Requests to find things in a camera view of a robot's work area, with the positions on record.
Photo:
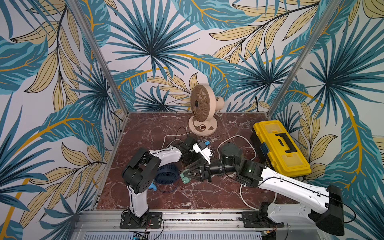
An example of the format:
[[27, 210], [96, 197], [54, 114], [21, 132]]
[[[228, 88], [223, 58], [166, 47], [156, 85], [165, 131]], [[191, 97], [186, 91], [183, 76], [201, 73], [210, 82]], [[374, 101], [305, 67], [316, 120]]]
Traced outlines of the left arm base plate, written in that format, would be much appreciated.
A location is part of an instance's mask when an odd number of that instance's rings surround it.
[[136, 217], [130, 211], [123, 212], [120, 229], [160, 229], [162, 227], [161, 212], [149, 212], [142, 217]]

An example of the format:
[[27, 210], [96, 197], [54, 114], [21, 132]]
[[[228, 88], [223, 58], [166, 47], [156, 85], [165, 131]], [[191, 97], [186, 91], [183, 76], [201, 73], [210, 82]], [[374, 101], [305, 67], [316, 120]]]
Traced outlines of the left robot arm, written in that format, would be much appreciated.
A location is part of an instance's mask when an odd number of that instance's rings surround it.
[[129, 191], [129, 213], [137, 219], [148, 213], [147, 190], [159, 168], [193, 158], [210, 163], [212, 151], [209, 144], [209, 141], [187, 137], [184, 142], [161, 150], [140, 148], [122, 171], [123, 181]]

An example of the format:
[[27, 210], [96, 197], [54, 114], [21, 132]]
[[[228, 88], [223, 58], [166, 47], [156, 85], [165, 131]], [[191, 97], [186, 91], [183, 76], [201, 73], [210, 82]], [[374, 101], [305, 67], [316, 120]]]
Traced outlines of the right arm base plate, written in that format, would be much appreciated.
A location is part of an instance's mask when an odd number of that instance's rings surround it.
[[275, 223], [272, 221], [267, 213], [241, 212], [241, 215], [238, 220], [244, 224], [245, 228], [276, 229], [285, 227], [284, 223]]

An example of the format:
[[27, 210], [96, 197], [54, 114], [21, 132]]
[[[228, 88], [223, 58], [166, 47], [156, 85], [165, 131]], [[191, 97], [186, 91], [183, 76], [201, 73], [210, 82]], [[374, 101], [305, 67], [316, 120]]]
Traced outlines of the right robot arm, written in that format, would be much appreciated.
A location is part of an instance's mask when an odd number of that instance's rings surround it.
[[314, 186], [279, 174], [259, 162], [245, 159], [243, 150], [233, 143], [225, 144], [217, 159], [203, 142], [192, 147], [181, 144], [178, 149], [182, 152], [182, 161], [192, 161], [183, 174], [186, 178], [210, 182], [212, 176], [235, 173], [234, 179], [241, 185], [269, 190], [297, 201], [296, 205], [286, 208], [263, 203], [258, 214], [271, 224], [295, 220], [313, 224], [334, 236], [345, 234], [344, 204], [338, 187]]

